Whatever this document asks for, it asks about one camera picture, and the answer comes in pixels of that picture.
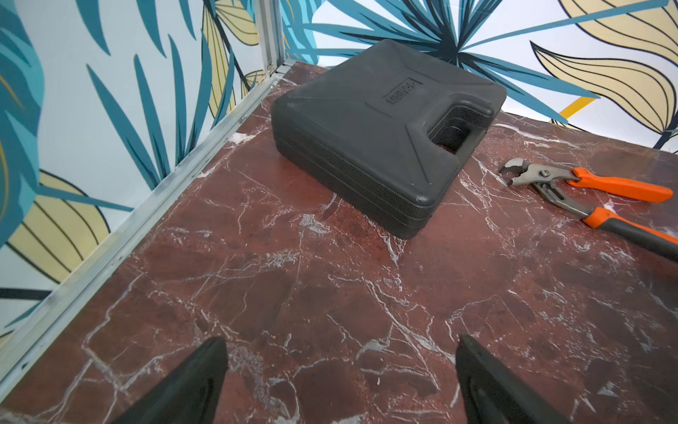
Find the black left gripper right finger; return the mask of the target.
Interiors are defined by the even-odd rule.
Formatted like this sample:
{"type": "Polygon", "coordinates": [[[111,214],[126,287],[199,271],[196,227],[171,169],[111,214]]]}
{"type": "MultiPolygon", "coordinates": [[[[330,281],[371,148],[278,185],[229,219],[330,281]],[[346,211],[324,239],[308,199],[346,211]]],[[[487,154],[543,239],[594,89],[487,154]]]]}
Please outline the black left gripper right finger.
{"type": "Polygon", "coordinates": [[[468,334],[459,336],[456,370],[469,423],[569,421],[468,334]]]}

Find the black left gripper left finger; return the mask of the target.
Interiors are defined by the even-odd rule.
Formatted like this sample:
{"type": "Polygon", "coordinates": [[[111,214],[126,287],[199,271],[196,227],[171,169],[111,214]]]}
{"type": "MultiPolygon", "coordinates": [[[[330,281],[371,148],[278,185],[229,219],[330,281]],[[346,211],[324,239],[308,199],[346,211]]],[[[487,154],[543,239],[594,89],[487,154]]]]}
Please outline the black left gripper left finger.
{"type": "Polygon", "coordinates": [[[228,367],[225,339],[212,337],[114,422],[212,423],[228,367]]]}

